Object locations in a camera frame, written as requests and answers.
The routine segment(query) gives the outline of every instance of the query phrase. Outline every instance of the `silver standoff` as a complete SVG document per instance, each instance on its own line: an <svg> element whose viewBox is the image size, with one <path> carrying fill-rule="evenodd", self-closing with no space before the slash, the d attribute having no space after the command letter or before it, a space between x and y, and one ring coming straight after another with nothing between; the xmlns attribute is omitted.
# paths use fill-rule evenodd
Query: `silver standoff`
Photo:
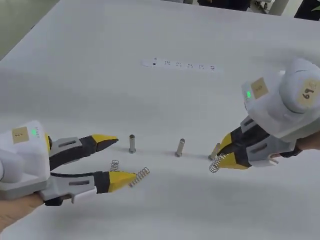
<svg viewBox="0 0 320 240"><path fill-rule="evenodd" d="M183 138L180 139L178 149L176 150L176 152L174 154L177 158L180 158L182 156L182 150L184 149L185 142L186 142L185 139L183 139Z"/></svg>
<svg viewBox="0 0 320 240"><path fill-rule="evenodd" d="M213 159L215 159L215 157L216 157L219 149L220 149L220 143L217 143L217 144L215 145L212 153L208 156L208 159L211 160L211 161L212 161Z"/></svg>
<svg viewBox="0 0 320 240"><path fill-rule="evenodd" d="M129 144L130 144L129 153L134 154L136 152L136 137L135 137L135 135L131 134L129 136Z"/></svg>

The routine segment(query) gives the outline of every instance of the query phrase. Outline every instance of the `table surface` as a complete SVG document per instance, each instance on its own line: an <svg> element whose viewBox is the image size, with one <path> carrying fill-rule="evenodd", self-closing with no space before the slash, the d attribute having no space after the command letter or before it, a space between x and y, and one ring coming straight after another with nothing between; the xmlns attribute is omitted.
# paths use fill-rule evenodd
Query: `table surface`
<svg viewBox="0 0 320 240"><path fill-rule="evenodd" d="M318 152L216 174L207 156L247 114L241 84L295 56L320 64L319 42L319 23L301 19L158 0L61 0L0 62L0 130L36 119L53 139L115 135L115 145L57 172L108 170L116 159L123 171L151 173L134 188L40 207L3 239L318 239ZM219 71L141 65L155 57Z"/></svg>

